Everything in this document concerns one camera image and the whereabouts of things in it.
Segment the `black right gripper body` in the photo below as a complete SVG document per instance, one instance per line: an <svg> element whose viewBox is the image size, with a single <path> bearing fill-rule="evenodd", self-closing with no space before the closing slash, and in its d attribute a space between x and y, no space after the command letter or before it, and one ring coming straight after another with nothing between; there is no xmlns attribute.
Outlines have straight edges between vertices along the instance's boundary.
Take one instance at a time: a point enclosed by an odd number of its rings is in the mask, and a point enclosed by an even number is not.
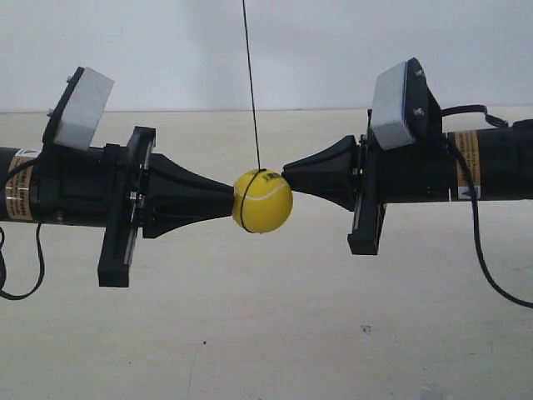
<svg viewBox="0 0 533 400"><path fill-rule="evenodd" d="M386 208L451 200L455 159L443 141L381 149L370 127L354 143L348 164L353 220L347 241L354 255L376 255Z"/></svg>

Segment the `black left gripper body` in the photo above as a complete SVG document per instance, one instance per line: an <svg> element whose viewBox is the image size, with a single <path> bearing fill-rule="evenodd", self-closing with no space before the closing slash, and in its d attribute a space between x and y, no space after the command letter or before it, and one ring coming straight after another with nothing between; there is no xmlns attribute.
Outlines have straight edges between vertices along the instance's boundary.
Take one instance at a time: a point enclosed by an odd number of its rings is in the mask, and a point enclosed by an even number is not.
<svg viewBox="0 0 533 400"><path fill-rule="evenodd" d="M135 127L127 144L77 150L47 143L38 163L37 218L42 223L104 228L97 280L126 288L147 191L156 131Z"/></svg>

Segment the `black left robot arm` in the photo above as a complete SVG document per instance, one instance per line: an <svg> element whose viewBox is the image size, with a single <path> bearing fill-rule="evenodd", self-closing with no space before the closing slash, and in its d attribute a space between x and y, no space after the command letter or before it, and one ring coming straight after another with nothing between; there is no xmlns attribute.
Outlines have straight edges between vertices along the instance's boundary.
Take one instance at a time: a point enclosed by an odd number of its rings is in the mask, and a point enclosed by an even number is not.
<svg viewBox="0 0 533 400"><path fill-rule="evenodd" d="M124 146L2 148L1 219L104 228L98 283L128 287L138 235L158 238L232 214L232 187L155 153L155 139L155 129L135 127Z"/></svg>

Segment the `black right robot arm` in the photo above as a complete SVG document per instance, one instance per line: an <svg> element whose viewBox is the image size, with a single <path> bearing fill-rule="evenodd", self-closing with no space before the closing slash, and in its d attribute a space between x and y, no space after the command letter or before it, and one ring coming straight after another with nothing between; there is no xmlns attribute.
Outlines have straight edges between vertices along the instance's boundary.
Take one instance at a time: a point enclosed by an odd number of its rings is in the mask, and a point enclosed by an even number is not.
<svg viewBox="0 0 533 400"><path fill-rule="evenodd" d="M532 121L443 133L440 143L382 150L372 130L348 135L325 150L284 166L295 192L335 203L354 214L347 241L355 255L376 255L386 215L395 203L469 201L454 143L481 201L532 198Z"/></svg>

